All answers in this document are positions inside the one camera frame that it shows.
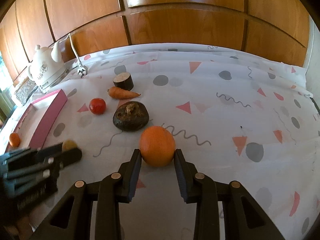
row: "gray dot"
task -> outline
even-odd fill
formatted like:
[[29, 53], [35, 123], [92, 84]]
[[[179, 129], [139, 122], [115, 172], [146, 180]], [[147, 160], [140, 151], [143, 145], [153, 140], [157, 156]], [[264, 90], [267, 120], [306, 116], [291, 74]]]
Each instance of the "gray dot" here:
[[69, 98], [69, 97], [73, 96], [75, 93], [77, 93], [77, 89], [76, 89], [76, 88], [73, 89], [73, 90], [67, 95], [67, 97]]
[[81, 118], [78, 120], [78, 126], [81, 128], [84, 128], [91, 124], [92, 122], [92, 114], [81, 116]]
[[127, 68], [125, 67], [125, 65], [115, 67], [115, 74], [116, 75], [119, 75], [120, 73], [123, 73], [123, 72], [127, 72]]
[[65, 129], [65, 127], [66, 127], [66, 125], [64, 123], [62, 123], [62, 122], [59, 123], [53, 131], [53, 136], [58, 137], [62, 133], [62, 131]]
[[183, 83], [183, 80], [180, 78], [173, 77], [172, 79], [169, 80], [169, 85], [173, 87], [179, 87]]
[[108, 63], [109, 63], [109, 61], [106, 61], [106, 62], [102, 63], [100, 66], [103, 66], [103, 65], [108, 64]]
[[224, 95], [222, 95], [221, 97], [220, 97], [220, 101], [221, 101], [221, 103], [223, 103], [223, 104], [225, 104], [225, 105], [227, 105], [227, 106], [230, 106], [230, 105], [233, 105], [234, 104], [234, 101], [231, 99], [231, 96], [229, 96], [229, 95], [225, 95], [226, 97], [224, 97]]
[[156, 76], [155, 79], [153, 80], [153, 83], [156, 86], [165, 86], [168, 83], [169, 79], [165, 75], [159, 75]]
[[300, 124], [298, 122], [298, 120], [295, 118], [295, 117], [291, 117], [291, 122], [293, 123], [293, 125], [296, 127], [296, 128], [300, 128]]
[[230, 80], [232, 77], [231, 77], [231, 73], [229, 72], [229, 71], [226, 71], [226, 70], [224, 70], [224, 71], [221, 71], [220, 73], [219, 73], [219, 77], [221, 77], [222, 79], [224, 79], [224, 80]]
[[285, 116], [289, 117], [289, 111], [288, 111], [288, 109], [286, 109], [284, 106], [281, 106], [280, 109], [281, 109], [281, 112], [282, 112]]
[[272, 194], [269, 189], [262, 187], [257, 191], [255, 199], [265, 211], [268, 211], [272, 202]]
[[258, 163], [263, 157], [263, 146], [259, 143], [248, 143], [245, 153], [250, 160]]
[[307, 229], [308, 229], [308, 227], [309, 227], [309, 222], [310, 222], [309, 218], [306, 218], [306, 219], [304, 220], [303, 225], [302, 225], [302, 228], [301, 228], [301, 233], [302, 233], [302, 234], [304, 234], [304, 233], [307, 231]]
[[274, 74], [272, 74], [272, 73], [269, 73], [269, 72], [268, 72], [268, 76], [269, 76], [269, 78], [271, 78], [271, 79], [275, 79], [275, 78], [276, 78], [276, 75], [274, 75]]
[[296, 99], [294, 100], [294, 103], [296, 104], [297, 107], [301, 108], [299, 102]]

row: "pink box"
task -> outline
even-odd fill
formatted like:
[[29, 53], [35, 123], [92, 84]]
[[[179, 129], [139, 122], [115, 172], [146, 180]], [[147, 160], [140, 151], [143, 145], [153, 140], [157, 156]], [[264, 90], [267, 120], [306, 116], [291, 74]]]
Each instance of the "pink box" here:
[[[21, 139], [19, 148], [42, 148], [49, 131], [68, 100], [62, 89], [33, 101], [20, 118], [14, 132]], [[6, 152], [13, 150], [10, 144]]]

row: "gray squiggle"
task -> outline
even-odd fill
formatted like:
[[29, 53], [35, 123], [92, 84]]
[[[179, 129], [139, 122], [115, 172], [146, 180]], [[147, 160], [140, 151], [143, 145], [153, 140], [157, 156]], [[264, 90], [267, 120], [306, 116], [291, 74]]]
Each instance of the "gray squiggle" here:
[[105, 146], [103, 146], [103, 147], [101, 147], [99, 154], [98, 154], [98, 155], [93, 155], [93, 157], [98, 157], [98, 156], [101, 154], [101, 151], [102, 151], [102, 149], [103, 149], [103, 148], [105, 148], [105, 147], [109, 147], [109, 146], [111, 145], [112, 138], [113, 138], [115, 135], [120, 134], [120, 133], [116, 133], [116, 134], [114, 134], [114, 135], [110, 138], [110, 142], [109, 142], [109, 144], [108, 144], [108, 145], [105, 145]]
[[225, 99], [226, 101], [229, 101], [230, 99], [232, 99], [236, 104], [237, 104], [237, 103], [241, 103], [241, 105], [242, 105], [243, 107], [250, 106], [250, 105], [245, 105], [245, 106], [244, 106], [244, 104], [243, 104], [241, 101], [236, 102], [233, 97], [230, 97], [230, 98], [227, 99], [227, 97], [226, 97], [225, 94], [221, 94], [220, 96], [218, 96], [218, 93], [217, 93], [216, 96], [217, 96], [217, 98], [220, 98], [220, 97], [224, 96], [224, 99]]
[[213, 47], [215, 47], [216, 49], [218, 48], [217, 46], [208, 46], [208, 50], [209, 49], [214, 49]]
[[203, 143], [199, 143], [199, 142], [198, 142], [198, 136], [196, 136], [195, 134], [192, 134], [192, 135], [186, 137], [186, 133], [187, 133], [186, 130], [180, 130], [179, 132], [177, 132], [176, 134], [174, 134], [173, 132], [174, 132], [174, 129], [175, 129], [175, 128], [174, 128], [173, 125], [169, 125], [169, 126], [165, 127], [165, 129], [168, 129], [169, 127], [172, 127], [172, 132], [171, 132], [172, 136], [176, 136], [176, 135], [178, 135], [179, 133], [184, 132], [183, 137], [184, 137], [185, 139], [190, 139], [191, 137], [195, 137], [195, 138], [196, 138], [196, 143], [197, 143], [198, 146], [201, 146], [201, 145], [205, 144], [206, 142], [209, 143], [210, 146], [211, 146], [211, 142], [209, 142], [209, 141], [207, 141], [207, 140], [204, 141]]
[[125, 58], [123, 61], [118, 62], [117, 64], [115, 64], [114, 66], [111, 66], [110, 68], [116, 67], [119, 63], [122, 63], [122, 62], [124, 62], [126, 59], [129, 59], [129, 58], [131, 58], [131, 57]]
[[273, 110], [277, 113], [277, 115], [278, 115], [278, 117], [279, 117], [279, 120], [283, 123], [283, 125], [284, 125], [285, 129], [290, 133], [290, 137], [291, 137], [291, 139], [295, 141], [295, 143], [294, 143], [294, 144], [297, 144], [297, 141], [296, 141], [295, 139], [293, 139], [293, 138], [292, 138], [291, 132], [288, 130], [288, 128], [286, 127], [286, 125], [284, 124], [284, 122], [281, 120], [279, 113], [278, 113], [275, 109], [273, 109]]
[[251, 69], [251, 68], [249, 68], [249, 66], [248, 66], [248, 69], [250, 69], [250, 70], [251, 70], [251, 71], [250, 71], [250, 73], [248, 74], [248, 77], [252, 78], [252, 76], [250, 76], [250, 74], [252, 73], [252, 69]]

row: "small yellow ball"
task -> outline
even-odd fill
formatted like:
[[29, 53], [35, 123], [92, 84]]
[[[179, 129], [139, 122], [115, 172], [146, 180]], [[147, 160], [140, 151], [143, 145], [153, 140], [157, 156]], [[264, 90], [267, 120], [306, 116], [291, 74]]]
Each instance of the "small yellow ball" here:
[[77, 144], [73, 140], [65, 140], [62, 143], [62, 152], [77, 148]]

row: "kettle spout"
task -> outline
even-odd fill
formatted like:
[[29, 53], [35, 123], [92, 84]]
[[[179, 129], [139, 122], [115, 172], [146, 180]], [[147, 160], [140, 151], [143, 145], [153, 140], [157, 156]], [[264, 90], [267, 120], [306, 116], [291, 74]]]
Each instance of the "kettle spout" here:
[[51, 57], [55, 62], [60, 62], [62, 59], [58, 41], [53, 45], [53, 48], [51, 51]]

